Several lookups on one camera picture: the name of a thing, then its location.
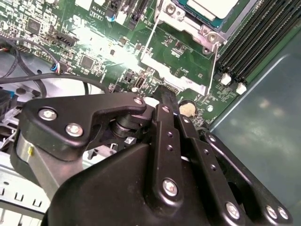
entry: bolt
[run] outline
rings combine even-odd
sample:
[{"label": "bolt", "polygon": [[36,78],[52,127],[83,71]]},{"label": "bolt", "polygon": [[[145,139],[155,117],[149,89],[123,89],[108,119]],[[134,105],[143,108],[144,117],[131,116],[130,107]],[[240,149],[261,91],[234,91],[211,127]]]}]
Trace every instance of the bolt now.
[{"label": "bolt", "polygon": [[142,100],[141,100],[140,98],[138,98],[138,97],[135,97],[135,98],[134,98],[134,101],[135,101],[137,104],[139,104],[139,105],[142,105],[142,104],[143,104]]},{"label": "bolt", "polygon": [[288,215],[287,215],[287,213],[285,212],[285,210],[283,209],[283,208],[281,208],[281,207],[278,207],[278,211],[279,211],[279,213],[280,213],[280,215],[284,218],[284,219],[288,219]]},{"label": "bolt", "polygon": [[273,208],[271,208],[270,206],[266,206],[266,209],[267,209],[269,215],[270,215],[273,219],[277,219],[277,213],[273,210]]},{"label": "bolt", "polygon": [[42,109],[39,111],[39,117],[46,121],[52,121],[57,118],[57,114],[51,109]]},{"label": "bolt", "polygon": [[207,111],[212,112],[212,111],[213,111],[213,106],[212,106],[212,105],[209,105],[209,106],[207,107]]},{"label": "bolt", "polygon": [[76,123],[70,123],[66,127],[66,132],[72,137],[80,137],[84,133],[83,128]]},{"label": "bolt", "polygon": [[227,202],[226,203],[226,209],[227,209],[227,211],[228,211],[228,213],[230,214],[231,217],[233,217],[236,220],[239,219],[239,211],[233,203]]},{"label": "bolt", "polygon": [[189,123],[189,119],[187,117],[183,117],[184,122]]},{"label": "bolt", "polygon": [[175,6],[173,4],[169,4],[166,7],[166,13],[169,15],[172,15],[172,14],[174,14],[174,12],[175,12]]},{"label": "bolt", "polygon": [[210,53],[210,50],[209,50],[209,49],[207,49],[207,48],[204,48],[204,49],[203,49],[203,53],[204,53],[205,55],[207,55],[207,54],[209,54],[209,53]]},{"label": "bolt", "polygon": [[210,35],[208,35],[208,41],[209,41],[209,42],[214,42],[215,39],[216,39],[216,35],[215,35],[215,34],[210,34]]},{"label": "bolt", "polygon": [[175,183],[169,179],[163,181],[163,189],[169,196],[176,196],[178,194],[178,188]]},{"label": "bolt", "polygon": [[215,142],[215,138],[212,136],[212,135],[209,135],[209,139],[212,141],[212,142]]},{"label": "bolt", "polygon": [[167,113],[169,112],[169,108],[166,107],[166,106],[163,106],[162,109],[163,109],[165,112],[167,112]]}]

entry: microchip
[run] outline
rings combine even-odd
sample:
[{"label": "microchip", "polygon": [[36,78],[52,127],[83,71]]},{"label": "microchip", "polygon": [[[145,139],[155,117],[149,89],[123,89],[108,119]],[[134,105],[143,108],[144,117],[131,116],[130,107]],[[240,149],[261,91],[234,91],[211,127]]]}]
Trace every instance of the microchip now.
[{"label": "microchip", "polygon": [[122,44],[122,45],[125,45],[127,43],[127,40],[125,38],[120,38],[119,39],[119,42]]},{"label": "microchip", "polygon": [[93,63],[94,63],[94,60],[92,60],[91,58],[89,58],[87,56],[84,56],[80,65],[82,65],[83,67],[85,67],[87,69],[91,69]]},{"label": "microchip", "polygon": [[31,34],[39,34],[41,28],[41,24],[31,18],[28,19],[26,30],[28,30]]},{"label": "microchip", "polygon": [[135,49],[136,50],[141,50],[141,47],[142,47],[142,45],[140,43],[137,43],[136,46],[135,46]]}]

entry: mounting hole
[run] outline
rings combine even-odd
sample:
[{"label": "mounting hole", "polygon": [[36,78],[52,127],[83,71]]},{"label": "mounting hole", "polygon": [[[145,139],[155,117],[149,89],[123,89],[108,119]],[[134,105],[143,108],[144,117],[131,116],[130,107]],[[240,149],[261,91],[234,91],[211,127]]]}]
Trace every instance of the mounting hole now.
[{"label": "mounting hole", "polygon": [[170,152],[172,152],[172,151],[174,150],[174,148],[173,148],[171,145],[168,145],[168,146],[167,146],[167,149],[168,149]]},{"label": "mounting hole", "polygon": [[174,135],[173,135],[171,132],[168,132],[167,135],[168,135],[169,137],[171,137],[171,138],[174,137]]},{"label": "mounting hole", "polygon": [[189,119],[187,117],[183,117],[184,122],[189,123]]},{"label": "mounting hole", "polygon": [[166,107],[166,106],[163,106],[163,107],[162,107],[162,109],[163,109],[165,112],[167,112],[167,113],[169,113],[169,112],[170,112],[169,108],[168,108],[168,107]]},{"label": "mounting hole", "polygon": [[216,171],[216,167],[214,165],[211,165],[210,168],[213,170],[213,171]]}]

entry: capacitor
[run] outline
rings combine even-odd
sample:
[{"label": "capacitor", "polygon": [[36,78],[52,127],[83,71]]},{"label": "capacitor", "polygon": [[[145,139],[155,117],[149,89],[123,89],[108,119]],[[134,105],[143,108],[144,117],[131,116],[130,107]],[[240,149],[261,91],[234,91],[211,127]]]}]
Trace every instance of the capacitor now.
[{"label": "capacitor", "polygon": [[46,0],[48,4],[57,4],[60,0]]}]

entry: integrated circuit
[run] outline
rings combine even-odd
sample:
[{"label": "integrated circuit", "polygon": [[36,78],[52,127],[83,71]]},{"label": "integrated circuit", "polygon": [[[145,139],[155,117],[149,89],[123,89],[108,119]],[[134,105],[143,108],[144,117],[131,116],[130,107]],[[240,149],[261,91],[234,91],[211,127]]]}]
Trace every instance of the integrated circuit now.
[{"label": "integrated circuit", "polygon": [[91,58],[89,58],[87,56],[84,56],[83,59],[81,60],[80,65],[87,69],[91,69],[93,63],[94,63],[94,60],[92,60]]},{"label": "integrated circuit", "polygon": [[30,34],[38,35],[41,29],[41,24],[31,18],[28,19],[26,30],[30,32]]}]

